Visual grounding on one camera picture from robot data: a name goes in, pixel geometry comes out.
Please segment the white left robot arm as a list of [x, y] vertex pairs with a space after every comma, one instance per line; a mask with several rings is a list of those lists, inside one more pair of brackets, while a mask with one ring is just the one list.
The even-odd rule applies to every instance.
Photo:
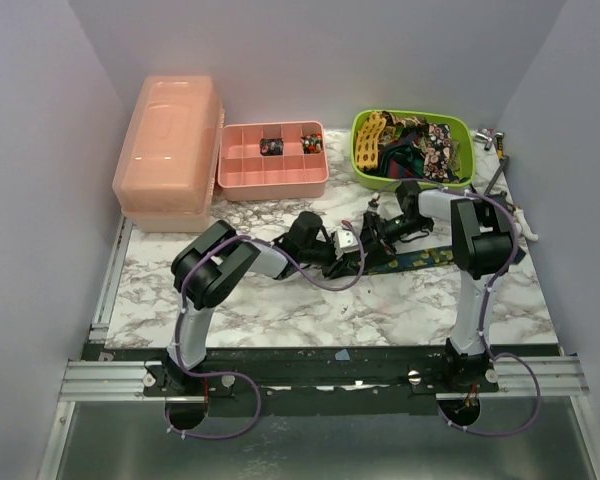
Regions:
[[[343, 286], [318, 282], [304, 268], [334, 267], [352, 253], [358, 261], [353, 280]], [[299, 273], [314, 286], [331, 292], [344, 291], [359, 281], [367, 252], [360, 235], [348, 221], [330, 234], [322, 219], [303, 211], [279, 237], [265, 241], [240, 233], [218, 220], [182, 250], [171, 265], [180, 306], [170, 346], [174, 363], [167, 382], [181, 395], [194, 393], [206, 375], [198, 365], [207, 356], [207, 335], [216, 307], [223, 303], [248, 273], [285, 280]]]

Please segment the navy tie with yellow flowers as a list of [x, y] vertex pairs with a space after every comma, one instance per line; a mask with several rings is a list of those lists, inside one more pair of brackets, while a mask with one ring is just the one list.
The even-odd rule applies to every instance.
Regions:
[[[515, 255], [512, 256], [510, 247], [506, 247], [500, 253], [490, 248], [476, 250], [474, 253], [460, 247], [458, 250], [460, 250], [461, 258], [457, 268], [473, 279], [479, 279], [484, 275], [493, 276], [502, 266], [508, 268], [511, 263], [518, 264], [526, 256], [526, 252], [520, 248], [517, 248]], [[361, 271], [356, 278], [361, 275], [400, 273], [456, 263], [452, 245], [401, 254], [398, 254], [397, 251], [395, 253], [366, 253], [364, 248], [360, 247], [360, 255]]]

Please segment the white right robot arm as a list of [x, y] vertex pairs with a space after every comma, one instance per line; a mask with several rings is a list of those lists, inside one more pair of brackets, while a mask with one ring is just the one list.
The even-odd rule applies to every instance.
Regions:
[[423, 189], [416, 181], [404, 181], [395, 195], [401, 214], [392, 219], [378, 213], [379, 193], [368, 202], [360, 234], [365, 262], [371, 266], [392, 259], [396, 242], [418, 231], [431, 232], [436, 220], [450, 224], [452, 260], [461, 273], [461, 289], [439, 371], [447, 389], [463, 391], [486, 372], [493, 358], [490, 316], [499, 281], [517, 254], [517, 229], [505, 207], [471, 191]]

